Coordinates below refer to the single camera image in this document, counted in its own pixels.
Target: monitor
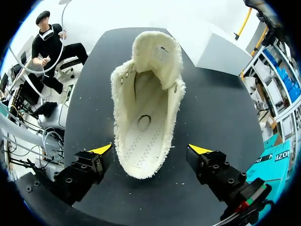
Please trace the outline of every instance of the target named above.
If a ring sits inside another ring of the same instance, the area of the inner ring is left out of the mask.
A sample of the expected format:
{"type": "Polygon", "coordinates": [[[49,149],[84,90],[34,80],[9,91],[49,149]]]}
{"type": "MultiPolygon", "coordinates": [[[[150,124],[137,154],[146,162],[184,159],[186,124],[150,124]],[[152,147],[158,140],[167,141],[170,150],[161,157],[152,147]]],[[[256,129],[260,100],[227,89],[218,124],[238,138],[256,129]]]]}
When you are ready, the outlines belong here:
{"type": "Polygon", "coordinates": [[[1,78],[0,90],[4,93],[5,88],[8,85],[8,75],[4,73],[4,76],[1,78]]]}
{"type": "Polygon", "coordinates": [[[24,53],[22,53],[22,55],[21,55],[21,63],[22,63],[23,65],[25,65],[25,64],[26,64],[26,61],[27,61],[27,58],[26,58],[26,52],[24,51],[24,53]]]}

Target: printed logo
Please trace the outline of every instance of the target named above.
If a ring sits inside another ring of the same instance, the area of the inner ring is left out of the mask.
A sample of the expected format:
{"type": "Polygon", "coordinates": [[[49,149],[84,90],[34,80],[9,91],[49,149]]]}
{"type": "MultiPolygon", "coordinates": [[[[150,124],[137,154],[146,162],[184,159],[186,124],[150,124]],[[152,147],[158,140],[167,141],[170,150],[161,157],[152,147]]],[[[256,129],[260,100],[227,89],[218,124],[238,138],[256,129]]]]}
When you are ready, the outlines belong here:
{"type": "Polygon", "coordinates": [[[285,151],[285,152],[279,153],[278,155],[276,155],[275,161],[285,159],[289,156],[289,154],[290,154],[290,151],[285,151]]]}
{"type": "Polygon", "coordinates": [[[265,156],[260,157],[259,159],[257,159],[257,161],[255,163],[260,163],[260,162],[263,162],[263,161],[270,160],[272,157],[273,157],[273,154],[265,155],[265,156]]]}

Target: person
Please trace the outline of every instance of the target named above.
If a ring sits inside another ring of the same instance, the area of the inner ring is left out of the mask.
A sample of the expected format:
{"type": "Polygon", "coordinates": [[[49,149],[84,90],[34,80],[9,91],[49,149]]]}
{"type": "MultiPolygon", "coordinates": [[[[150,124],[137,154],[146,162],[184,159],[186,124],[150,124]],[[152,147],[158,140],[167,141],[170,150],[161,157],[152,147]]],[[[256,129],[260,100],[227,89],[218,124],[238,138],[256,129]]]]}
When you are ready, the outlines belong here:
{"type": "MultiPolygon", "coordinates": [[[[60,24],[48,24],[50,17],[49,11],[44,11],[36,19],[36,25],[40,28],[39,34],[32,42],[32,59],[36,65],[41,65],[44,70],[50,68],[60,55],[63,38],[63,31],[60,24]]],[[[88,55],[84,46],[81,43],[75,43],[68,46],[64,46],[62,55],[58,61],[61,62],[64,59],[77,56],[81,63],[84,65],[88,55]]],[[[55,66],[45,74],[43,74],[43,83],[53,88],[59,94],[63,91],[63,84],[60,83],[55,77],[55,66]]]]}

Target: black table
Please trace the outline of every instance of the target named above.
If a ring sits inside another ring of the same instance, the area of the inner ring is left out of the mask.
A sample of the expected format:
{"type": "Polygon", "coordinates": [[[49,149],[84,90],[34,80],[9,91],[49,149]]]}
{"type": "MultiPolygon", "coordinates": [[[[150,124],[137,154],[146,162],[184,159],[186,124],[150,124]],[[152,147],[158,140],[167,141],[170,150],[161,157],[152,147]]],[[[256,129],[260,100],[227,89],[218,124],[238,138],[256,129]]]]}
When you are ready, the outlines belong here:
{"type": "MultiPolygon", "coordinates": [[[[131,58],[135,37],[157,28],[107,31],[95,45],[74,89],[65,131],[66,165],[74,154],[113,142],[110,76],[131,58]]],[[[185,160],[188,143],[221,150],[246,171],[263,152],[252,100],[237,76],[196,68],[183,51],[186,95],[181,102],[168,158],[150,179],[127,176],[117,156],[100,185],[73,206],[106,221],[134,226],[212,225],[226,208],[202,186],[185,160]]]]}

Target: teal box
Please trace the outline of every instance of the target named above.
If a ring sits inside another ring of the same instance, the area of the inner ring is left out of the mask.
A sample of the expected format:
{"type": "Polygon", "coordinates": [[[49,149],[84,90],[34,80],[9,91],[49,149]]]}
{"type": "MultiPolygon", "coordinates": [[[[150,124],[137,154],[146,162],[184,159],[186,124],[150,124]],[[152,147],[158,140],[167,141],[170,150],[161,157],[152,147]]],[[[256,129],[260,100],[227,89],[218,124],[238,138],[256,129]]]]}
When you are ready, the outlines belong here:
{"type": "Polygon", "coordinates": [[[271,147],[275,147],[281,143],[282,143],[282,138],[281,138],[280,134],[277,133],[274,136],[272,136],[270,139],[266,140],[263,143],[263,145],[264,145],[264,149],[268,149],[271,147]]]}

